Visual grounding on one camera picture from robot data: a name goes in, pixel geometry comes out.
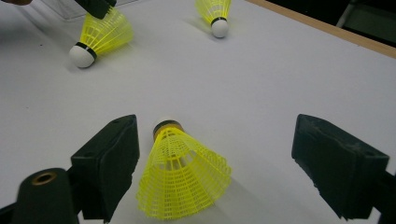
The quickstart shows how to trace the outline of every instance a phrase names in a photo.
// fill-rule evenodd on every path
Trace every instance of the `black band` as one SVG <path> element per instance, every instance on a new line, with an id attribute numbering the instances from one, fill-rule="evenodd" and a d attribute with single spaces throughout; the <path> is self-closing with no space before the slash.
<path id="1" fill-rule="evenodd" d="M 90 47 L 88 47 L 86 44 L 83 44 L 81 42 L 77 42 L 76 46 L 81 47 L 82 49 L 87 50 L 94 59 L 96 59 L 98 56 L 96 55 L 95 51 L 93 51 L 93 49 L 91 49 Z"/>
<path id="2" fill-rule="evenodd" d="M 176 124 L 178 126 L 181 126 L 179 122 L 172 120 L 172 119 L 168 119 L 168 120 L 164 120 L 162 122 L 160 122 L 159 124 L 157 124 L 154 128 L 154 131 L 152 131 L 152 134 L 155 135 L 155 133 L 163 126 L 166 124 Z"/>
<path id="3" fill-rule="evenodd" d="M 224 17 L 217 17 L 217 18 L 215 18 L 215 19 L 212 21 L 212 23 L 210 23 L 210 25 L 212 26 L 213 23 L 215 23 L 215 21 L 227 21 L 227 19 L 225 19 Z"/>

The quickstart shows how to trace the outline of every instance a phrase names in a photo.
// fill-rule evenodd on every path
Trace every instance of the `brown wooden trim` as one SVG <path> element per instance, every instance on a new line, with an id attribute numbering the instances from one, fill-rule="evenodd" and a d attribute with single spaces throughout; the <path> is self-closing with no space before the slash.
<path id="1" fill-rule="evenodd" d="M 270 3 L 265 0 L 246 0 L 246 1 L 253 3 L 257 6 L 260 6 L 260 7 L 268 8 L 268 9 L 270 9 L 276 13 L 279 13 L 283 16 L 289 17 L 291 19 L 302 22 L 304 24 L 312 26 L 316 29 L 319 29 L 319 30 L 329 33 L 331 35 L 338 36 L 338 37 L 345 39 L 351 43 L 357 44 L 357 45 L 362 46 L 367 49 L 374 50 L 378 53 L 381 53 L 381 54 L 384 54 L 391 58 L 396 59 L 396 48 L 394 48 L 392 46 L 385 45 L 383 43 L 374 41 L 372 39 L 369 39 L 369 38 L 361 36 L 361 35 L 356 35 L 349 31 L 343 30 L 339 27 L 330 25 L 323 21 L 315 20 L 315 19 L 307 17 L 301 13 L 292 11 L 285 7 L 278 6 L 274 3 Z"/>

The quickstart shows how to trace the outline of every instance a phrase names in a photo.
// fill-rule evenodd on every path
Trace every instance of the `white table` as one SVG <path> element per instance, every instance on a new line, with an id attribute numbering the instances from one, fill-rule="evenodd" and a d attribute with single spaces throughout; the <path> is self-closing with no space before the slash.
<path id="1" fill-rule="evenodd" d="M 346 223 L 291 158 L 301 113 L 390 155 L 388 172 L 396 171 L 395 59 L 242 0 L 233 1 L 225 39 L 210 34 L 192 0 L 119 9 L 134 40 L 80 70 L 68 51 L 82 18 L 62 21 L 37 0 L 0 2 L 0 207 L 15 202 L 25 177 L 68 169 L 74 152 L 128 114 L 137 115 L 141 158 L 112 223 L 162 223 L 137 209 L 135 194 L 164 115 L 233 167 L 214 206 L 169 223 Z"/>

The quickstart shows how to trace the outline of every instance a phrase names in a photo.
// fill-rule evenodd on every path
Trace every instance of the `shuttlecock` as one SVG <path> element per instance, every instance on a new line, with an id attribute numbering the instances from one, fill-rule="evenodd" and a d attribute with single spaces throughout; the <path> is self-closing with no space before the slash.
<path id="1" fill-rule="evenodd" d="M 114 7 L 102 20 L 87 13 L 80 40 L 70 49 L 69 56 L 77 67 L 89 67 L 98 55 L 117 49 L 133 38 L 131 23 Z"/>
<path id="2" fill-rule="evenodd" d="M 223 38 L 228 33 L 228 11 L 231 0 L 195 0 L 198 13 L 212 26 L 212 34 Z"/>
<path id="3" fill-rule="evenodd" d="M 227 161 L 165 120 L 154 129 L 154 146 L 136 194 L 147 216 L 175 219 L 207 208 L 231 183 Z"/>

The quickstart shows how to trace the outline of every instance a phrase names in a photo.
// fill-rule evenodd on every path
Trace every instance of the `badminton birdie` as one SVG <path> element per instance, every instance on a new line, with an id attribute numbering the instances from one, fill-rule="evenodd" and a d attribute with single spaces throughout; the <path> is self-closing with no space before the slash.
<path id="1" fill-rule="evenodd" d="M 70 49 L 69 56 L 77 67 L 89 67 L 98 55 L 119 48 L 133 37 L 131 23 L 114 7 L 102 20 L 87 13 L 80 40 Z"/>
<path id="2" fill-rule="evenodd" d="M 223 38 L 228 33 L 228 11 L 231 0 L 195 0 L 195 7 L 204 20 L 212 26 L 212 34 Z"/>
<path id="3" fill-rule="evenodd" d="M 227 161 L 167 119 L 154 129 L 154 146 L 136 194 L 147 216 L 175 219 L 207 208 L 231 183 Z"/>

